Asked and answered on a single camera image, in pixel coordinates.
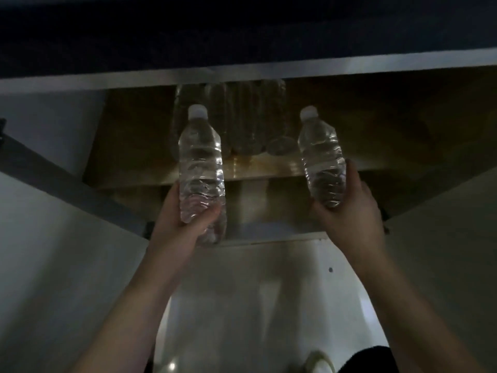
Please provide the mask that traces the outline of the person's right hand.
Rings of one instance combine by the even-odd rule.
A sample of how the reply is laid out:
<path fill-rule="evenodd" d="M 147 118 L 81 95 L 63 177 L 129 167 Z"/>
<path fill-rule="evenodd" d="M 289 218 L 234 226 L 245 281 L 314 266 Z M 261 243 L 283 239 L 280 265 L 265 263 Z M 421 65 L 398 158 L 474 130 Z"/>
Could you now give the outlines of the person's right hand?
<path fill-rule="evenodd" d="M 380 208 L 364 181 L 362 192 L 352 201 L 345 201 L 344 193 L 340 204 L 332 209 L 316 200 L 312 203 L 329 239 L 353 267 L 377 264 L 387 256 Z"/>

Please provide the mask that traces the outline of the person's left hand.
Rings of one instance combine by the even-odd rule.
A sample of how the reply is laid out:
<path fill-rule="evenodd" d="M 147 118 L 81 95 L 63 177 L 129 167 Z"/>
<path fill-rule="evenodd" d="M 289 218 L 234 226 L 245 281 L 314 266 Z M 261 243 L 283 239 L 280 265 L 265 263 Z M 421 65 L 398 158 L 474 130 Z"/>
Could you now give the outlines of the person's left hand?
<path fill-rule="evenodd" d="M 209 207 L 220 205 L 214 203 L 207 208 Z M 201 235 L 186 234 L 183 227 L 188 223 L 183 223 L 180 218 L 179 182 L 176 181 L 166 195 L 152 231 L 147 253 L 157 253 L 174 263 L 189 259 Z"/>

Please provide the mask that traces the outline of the clear water bottle white cap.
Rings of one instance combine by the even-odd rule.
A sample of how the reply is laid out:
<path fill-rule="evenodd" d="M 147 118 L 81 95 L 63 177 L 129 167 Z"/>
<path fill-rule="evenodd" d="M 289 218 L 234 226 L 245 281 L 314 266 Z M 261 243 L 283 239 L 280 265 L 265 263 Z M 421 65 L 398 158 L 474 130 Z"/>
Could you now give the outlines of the clear water bottle white cap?
<path fill-rule="evenodd" d="M 198 239 L 203 246 L 218 244 L 227 227 L 226 189 L 221 138 L 211 127 L 205 106 L 189 106 L 188 123 L 178 146 L 181 220 L 188 224 L 211 205 L 220 204 L 218 218 Z"/>
<path fill-rule="evenodd" d="M 346 162 L 335 128 L 320 118 L 315 106 L 300 111 L 298 146 L 314 200 L 332 209 L 342 201 L 346 185 Z"/>

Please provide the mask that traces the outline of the person's left forearm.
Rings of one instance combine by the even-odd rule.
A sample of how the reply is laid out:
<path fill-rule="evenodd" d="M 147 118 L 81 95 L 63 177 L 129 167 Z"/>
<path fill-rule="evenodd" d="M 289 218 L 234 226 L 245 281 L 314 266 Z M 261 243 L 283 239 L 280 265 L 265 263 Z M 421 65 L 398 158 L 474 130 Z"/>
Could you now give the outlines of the person's left forearm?
<path fill-rule="evenodd" d="M 193 249 L 179 245 L 147 249 L 70 373 L 144 373 L 167 303 Z"/>

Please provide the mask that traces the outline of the person's right forearm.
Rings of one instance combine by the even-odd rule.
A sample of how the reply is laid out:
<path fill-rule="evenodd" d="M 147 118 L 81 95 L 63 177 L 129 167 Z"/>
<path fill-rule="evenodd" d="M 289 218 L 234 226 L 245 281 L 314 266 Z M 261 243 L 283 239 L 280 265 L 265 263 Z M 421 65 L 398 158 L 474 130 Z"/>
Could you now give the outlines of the person's right forearm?
<path fill-rule="evenodd" d="M 422 373 L 486 373 L 383 246 L 351 264 L 388 338 Z"/>

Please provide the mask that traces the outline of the wooden cabinet shelf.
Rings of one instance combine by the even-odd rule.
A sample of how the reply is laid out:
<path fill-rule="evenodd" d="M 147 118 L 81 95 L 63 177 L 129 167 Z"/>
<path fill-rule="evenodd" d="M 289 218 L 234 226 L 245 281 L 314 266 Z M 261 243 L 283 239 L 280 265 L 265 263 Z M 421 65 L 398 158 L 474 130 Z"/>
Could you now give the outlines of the wooden cabinet shelf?
<path fill-rule="evenodd" d="M 345 157 L 394 182 L 416 181 L 489 137 L 497 66 L 287 79 L 290 137 L 308 105 L 334 126 Z M 169 130 L 173 87 L 113 89 L 84 172 L 98 190 L 156 187 L 177 177 Z"/>

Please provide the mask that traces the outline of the clear ribbed plastic bottle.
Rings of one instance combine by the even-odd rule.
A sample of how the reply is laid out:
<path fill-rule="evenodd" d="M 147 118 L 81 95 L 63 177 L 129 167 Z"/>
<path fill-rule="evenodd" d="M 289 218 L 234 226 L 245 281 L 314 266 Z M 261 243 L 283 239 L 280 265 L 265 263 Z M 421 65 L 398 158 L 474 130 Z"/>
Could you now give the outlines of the clear ribbed plastic bottle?
<path fill-rule="evenodd" d="M 262 80 L 256 87 L 256 142 L 271 156 L 286 156 L 297 148 L 283 79 Z"/>
<path fill-rule="evenodd" d="M 195 101 L 196 89 L 195 84 L 182 84 L 177 85 L 175 90 L 168 143 L 171 156 L 176 162 L 179 160 L 178 141 L 188 122 L 188 108 Z"/>

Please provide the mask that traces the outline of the white cabinet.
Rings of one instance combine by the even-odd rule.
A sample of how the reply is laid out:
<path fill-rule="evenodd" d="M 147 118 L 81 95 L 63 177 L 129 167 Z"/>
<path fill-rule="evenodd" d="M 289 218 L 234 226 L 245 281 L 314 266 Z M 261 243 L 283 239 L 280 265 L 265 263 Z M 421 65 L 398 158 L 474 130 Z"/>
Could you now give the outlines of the white cabinet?
<path fill-rule="evenodd" d="M 174 101 L 177 84 L 183 82 L 196 85 L 197 103 L 206 100 L 199 94 L 206 82 L 216 100 L 227 90 L 232 96 L 231 141 L 223 146 L 230 153 L 223 157 L 225 238 L 198 249 L 188 264 L 160 322 L 152 348 L 154 371 L 296 371 L 314 350 L 326 352 L 339 369 L 355 352 L 386 344 L 359 279 L 310 212 L 298 147 L 289 155 L 271 156 L 256 142 L 256 87 L 273 79 L 497 66 L 497 48 L 401 55 L 381 66 L 371 61 L 372 56 L 332 60 L 338 66 L 317 60 L 198 68 L 172 79 L 165 79 L 162 71 L 148 71 L 140 73 L 145 79 L 120 74 L 124 79 L 105 79 L 99 86 L 86 81 L 48 86 L 49 78 L 38 78 L 15 86 L 31 91 L 19 95 L 3 95 L 9 86 L 2 82 L 0 116 L 7 118 L 8 128 L 28 117 L 35 127 L 57 118 L 69 124 L 82 111 L 92 111 L 88 119 L 99 125 L 113 89 L 172 86 Z M 384 172 L 359 170 L 387 222 L 497 168 L 497 123 L 490 132 L 483 143 L 463 148 L 416 181 L 394 182 Z M 83 149 L 83 172 L 95 137 Z M 84 174 L 74 177 L 86 184 Z M 111 190 L 86 185 L 151 226 L 173 182 Z"/>

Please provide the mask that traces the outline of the white cabinet door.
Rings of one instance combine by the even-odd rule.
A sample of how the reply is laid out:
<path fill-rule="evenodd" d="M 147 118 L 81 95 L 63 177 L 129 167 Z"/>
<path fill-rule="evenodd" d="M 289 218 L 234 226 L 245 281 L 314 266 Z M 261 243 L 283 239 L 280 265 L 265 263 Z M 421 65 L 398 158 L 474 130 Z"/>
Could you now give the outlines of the white cabinet door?
<path fill-rule="evenodd" d="M 399 267 L 497 373 L 497 168 L 389 219 L 387 228 Z"/>
<path fill-rule="evenodd" d="M 66 373 L 142 259 L 146 219 L 4 133 L 0 373 Z"/>

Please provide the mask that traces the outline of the black trousers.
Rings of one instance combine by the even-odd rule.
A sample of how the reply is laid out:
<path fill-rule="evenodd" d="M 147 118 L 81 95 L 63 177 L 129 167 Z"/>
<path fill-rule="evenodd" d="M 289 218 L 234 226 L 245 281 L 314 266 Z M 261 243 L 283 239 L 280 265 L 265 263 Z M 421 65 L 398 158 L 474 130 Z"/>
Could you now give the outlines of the black trousers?
<path fill-rule="evenodd" d="M 391 348 L 374 346 L 355 353 L 337 373 L 400 373 Z"/>

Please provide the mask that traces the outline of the white shoe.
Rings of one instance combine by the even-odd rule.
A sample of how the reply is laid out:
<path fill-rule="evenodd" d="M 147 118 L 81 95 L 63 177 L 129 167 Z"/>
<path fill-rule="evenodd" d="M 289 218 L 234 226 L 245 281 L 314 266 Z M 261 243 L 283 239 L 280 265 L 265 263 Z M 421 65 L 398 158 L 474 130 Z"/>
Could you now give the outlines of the white shoe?
<path fill-rule="evenodd" d="M 309 353 L 298 373 L 337 373 L 331 359 L 323 351 Z"/>

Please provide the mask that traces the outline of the dark countertop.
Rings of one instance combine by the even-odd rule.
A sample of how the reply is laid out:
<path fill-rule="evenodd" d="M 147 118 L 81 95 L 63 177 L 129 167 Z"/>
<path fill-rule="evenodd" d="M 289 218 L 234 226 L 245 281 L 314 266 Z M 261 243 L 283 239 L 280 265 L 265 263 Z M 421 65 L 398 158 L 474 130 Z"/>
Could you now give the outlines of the dark countertop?
<path fill-rule="evenodd" d="M 0 79 L 497 47 L 497 0 L 0 0 Z"/>

